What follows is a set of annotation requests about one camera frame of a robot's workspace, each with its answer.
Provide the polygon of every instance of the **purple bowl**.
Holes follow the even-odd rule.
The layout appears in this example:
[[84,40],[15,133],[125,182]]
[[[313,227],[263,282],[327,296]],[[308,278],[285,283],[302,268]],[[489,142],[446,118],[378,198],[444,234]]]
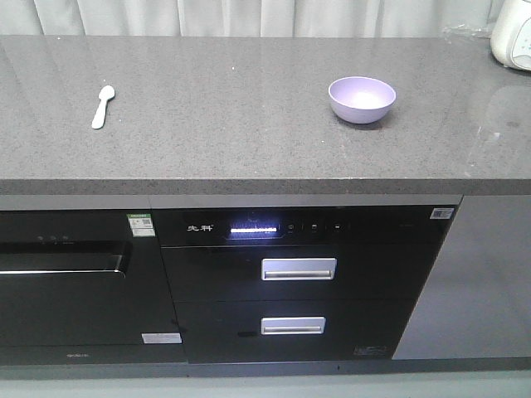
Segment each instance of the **purple bowl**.
[[366,124],[385,116],[395,102],[397,93],[383,81],[351,76],[332,83],[329,96],[332,110],[341,119]]

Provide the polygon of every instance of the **kettle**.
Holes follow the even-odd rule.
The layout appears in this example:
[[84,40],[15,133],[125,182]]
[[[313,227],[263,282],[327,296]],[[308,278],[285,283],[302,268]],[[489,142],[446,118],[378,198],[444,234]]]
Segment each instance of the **kettle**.
[[531,70],[531,0],[505,0],[490,47],[504,66]]

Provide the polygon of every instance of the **control panel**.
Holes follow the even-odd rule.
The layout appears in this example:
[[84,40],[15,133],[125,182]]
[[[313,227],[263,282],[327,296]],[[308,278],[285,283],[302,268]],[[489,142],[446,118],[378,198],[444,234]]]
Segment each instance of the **control panel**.
[[162,210],[162,246],[437,242],[454,206]]

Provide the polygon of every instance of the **white curtain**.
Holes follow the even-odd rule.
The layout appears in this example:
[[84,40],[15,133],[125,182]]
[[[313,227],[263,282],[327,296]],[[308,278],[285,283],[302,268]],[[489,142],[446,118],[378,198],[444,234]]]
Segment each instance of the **white curtain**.
[[0,0],[2,35],[437,37],[504,0]]

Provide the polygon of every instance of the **spoon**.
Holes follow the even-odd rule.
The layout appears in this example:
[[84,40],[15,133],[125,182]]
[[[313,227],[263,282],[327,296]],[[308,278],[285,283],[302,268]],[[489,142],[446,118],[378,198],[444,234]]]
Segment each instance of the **spoon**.
[[100,99],[100,105],[98,105],[98,109],[96,110],[96,114],[94,115],[94,119],[92,120],[93,129],[101,129],[103,127],[103,124],[105,123],[105,111],[107,110],[107,102],[114,98],[113,87],[111,85],[106,85],[103,89],[101,89],[98,98]]

